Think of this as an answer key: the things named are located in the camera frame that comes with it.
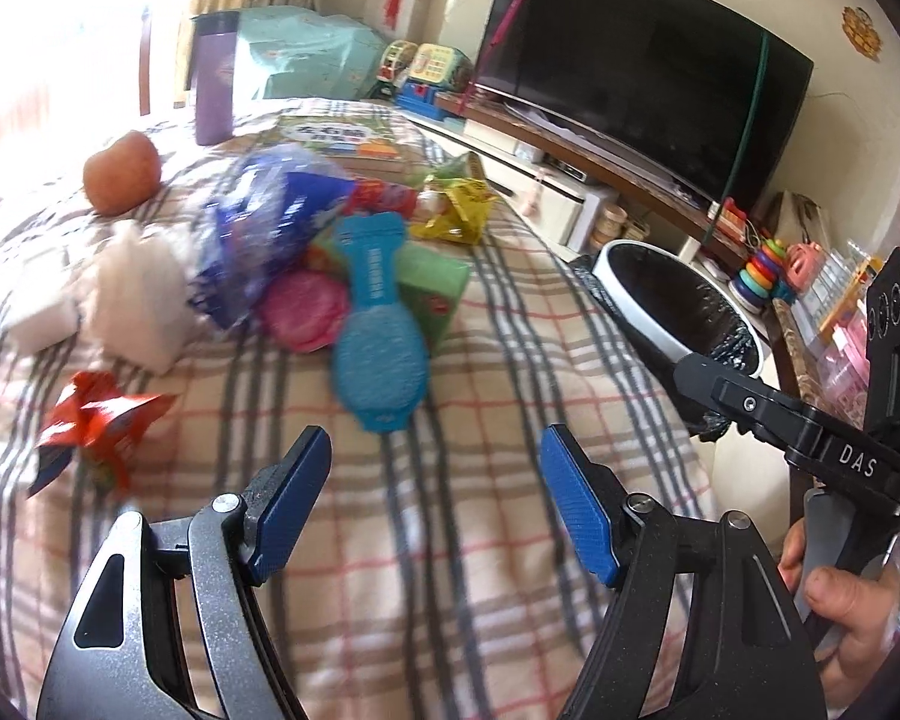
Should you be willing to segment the person's right hand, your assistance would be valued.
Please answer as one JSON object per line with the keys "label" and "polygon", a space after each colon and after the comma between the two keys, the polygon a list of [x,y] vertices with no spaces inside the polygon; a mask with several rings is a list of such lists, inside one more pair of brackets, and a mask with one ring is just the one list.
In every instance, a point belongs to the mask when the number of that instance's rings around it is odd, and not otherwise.
{"label": "person's right hand", "polygon": [[805,582],[809,607],[844,629],[841,642],[818,656],[827,708],[847,709],[883,666],[894,644],[900,573],[886,566],[877,580],[821,566]]}

